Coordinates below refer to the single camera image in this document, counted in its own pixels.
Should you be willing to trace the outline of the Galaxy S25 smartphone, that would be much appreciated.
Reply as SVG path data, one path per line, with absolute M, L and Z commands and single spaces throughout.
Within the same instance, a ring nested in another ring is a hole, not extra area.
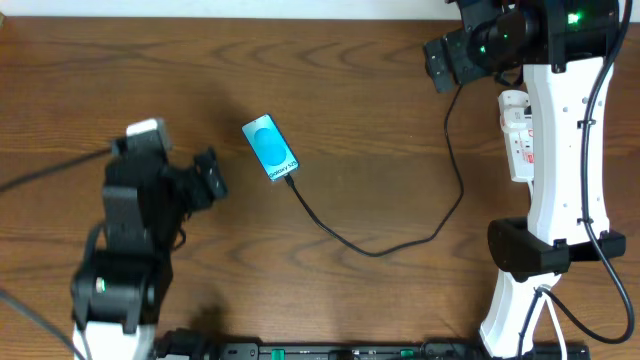
M 242 132 L 271 181 L 299 168 L 297 157 L 270 114 L 243 125 Z

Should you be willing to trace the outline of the white power strip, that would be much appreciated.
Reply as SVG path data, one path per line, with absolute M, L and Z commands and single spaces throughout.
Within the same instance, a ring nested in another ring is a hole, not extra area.
M 498 97 L 501 112 L 507 107 L 528 107 L 532 116 L 529 95 L 524 91 L 506 90 Z M 534 179 L 533 127 L 519 133 L 504 133 L 510 177 L 516 183 Z

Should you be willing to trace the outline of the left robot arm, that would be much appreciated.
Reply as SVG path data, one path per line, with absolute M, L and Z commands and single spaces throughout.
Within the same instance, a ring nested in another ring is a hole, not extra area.
M 73 276 L 73 343 L 84 359 L 145 359 L 173 279 L 183 224 L 227 196 L 215 151 L 170 164 L 158 145 L 116 142 L 105 168 L 105 218 L 89 233 Z

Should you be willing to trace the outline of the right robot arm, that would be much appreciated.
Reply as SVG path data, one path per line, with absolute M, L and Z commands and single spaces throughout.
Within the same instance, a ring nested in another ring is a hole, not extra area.
M 500 122 L 512 178 L 529 186 L 524 217 L 488 226 L 497 282 L 480 325 L 486 359 L 573 359 L 564 341 L 537 348 L 543 309 L 567 308 L 553 287 L 576 262 L 609 266 L 626 251 L 603 199 L 603 128 L 614 63 L 631 22 L 629 1 L 457 0 L 462 26 L 427 42 L 426 70 L 439 92 L 484 77 L 518 80 L 500 95 Z

